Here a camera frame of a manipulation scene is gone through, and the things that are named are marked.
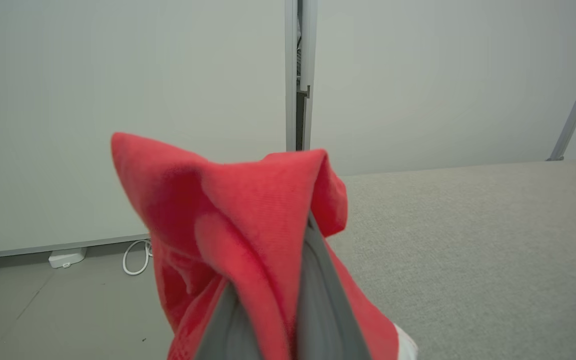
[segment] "red fabric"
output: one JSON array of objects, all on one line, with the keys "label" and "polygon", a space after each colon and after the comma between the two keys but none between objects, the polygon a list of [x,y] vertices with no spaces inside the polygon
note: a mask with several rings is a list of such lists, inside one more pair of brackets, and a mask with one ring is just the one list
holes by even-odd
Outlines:
[{"label": "red fabric", "polygon": [[[227,281],[266,360],[295,358],[302,243],[309,209],[327,237],[346,226],[346,187],[324,150],[217,164],[130,134],[112,137],[114,166],[150,230],[161,306],[174,331],[169,360],[193,358]],[[374,360],[394,360],[395,326],[366,299],[333,251]]]}]

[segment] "red cloth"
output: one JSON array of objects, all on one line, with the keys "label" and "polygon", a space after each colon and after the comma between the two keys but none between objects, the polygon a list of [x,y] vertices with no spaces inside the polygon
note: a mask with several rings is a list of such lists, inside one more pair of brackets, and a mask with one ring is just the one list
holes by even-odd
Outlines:
[{"label": "red cloth", "polygon": [[[346,226],[346,187],[324,150],[217,164],[130,134],[112,136],[114,166],[150,230],[169,360],[190,360],[232,282],[266,360],[295,358],[302,243],[309,209],[327,237]],[[328,248],[374,360],[395,360],[395,326]]]}]

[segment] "gray fabric surface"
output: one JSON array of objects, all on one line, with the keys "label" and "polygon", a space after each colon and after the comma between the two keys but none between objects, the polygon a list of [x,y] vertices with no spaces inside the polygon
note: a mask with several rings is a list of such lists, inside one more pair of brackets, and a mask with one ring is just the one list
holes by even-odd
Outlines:
[{"label": "gray fabric surface", "polygon": [[576,161],[342,180],[330,244],[422,360],[576,360]]}]

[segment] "floor seam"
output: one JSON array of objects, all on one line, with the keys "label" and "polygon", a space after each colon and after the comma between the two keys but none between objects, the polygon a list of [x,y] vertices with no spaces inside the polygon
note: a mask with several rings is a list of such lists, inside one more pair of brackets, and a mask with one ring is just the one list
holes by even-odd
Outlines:
[{"label": "floor seam", "polygon": [[0,337],[0,344],[2,343],[2,341],[8,336],[8,334],[13,330],[13,328],[15,327],[17,321],[19,320],[19,318],[26,312],[26,309],[28,309],[28,307],[30,306],[30,304],[33,303],[33,301],[35,301],[35,298],[37,298],[37,296],[39,295],[39,293],[42,291],[42,289],[44,289],[44,287],[46,286],[46,284],[48,284],[48,282],[53,278],[53,276],[55,276],[55,271],[51,271],[50,272],[50,276],[48,276],[48,278],[46,278],[46,280],[43,282],[43,284],[41,284],[41,286],[39,287],[39,289],[34,293],[34,295],[32,296],[32,298],[30,299],[30,301],[28,301],[28,303],[26,303],[26,305],[23,307],[23,310],[21,310],[21,312],[19,312],[19,315],[17,315],[16,319],[14,319],[14,322],[9,326],[9,328],[7,328],[7,330],[4,332],[4,334]]}]

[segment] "white cable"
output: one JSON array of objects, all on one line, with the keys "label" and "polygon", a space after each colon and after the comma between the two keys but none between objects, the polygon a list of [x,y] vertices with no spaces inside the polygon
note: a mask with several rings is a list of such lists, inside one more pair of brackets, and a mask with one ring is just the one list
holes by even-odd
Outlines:
[{"label": "white cable", "polygon": [[[128,251],[130,251],[130,249],[133,248],[133,246],[139,244],[139,243],[145,243],[144,247],[146,250],[146,262],[143,264],[143,267],[139,270],[139,271],[135,271],[132,272],[130,270],[128,270],[128,267],[126,267],[126,257],[128,256]],[[153,256],[153,244],[151,244],[151,241],[146,239],[146,240],[137,240],[134,243],[131,243],[130,246],[128,246],[128,248],[126,249],[126,252],[123,253],[123,261],[121,262],[121,264],[123,265],[123,271],[128,274],[128,275],[139,275],[142,272],[144,272],[144,270],[146,270],[146,268],[148,267],[148,258]]]}]

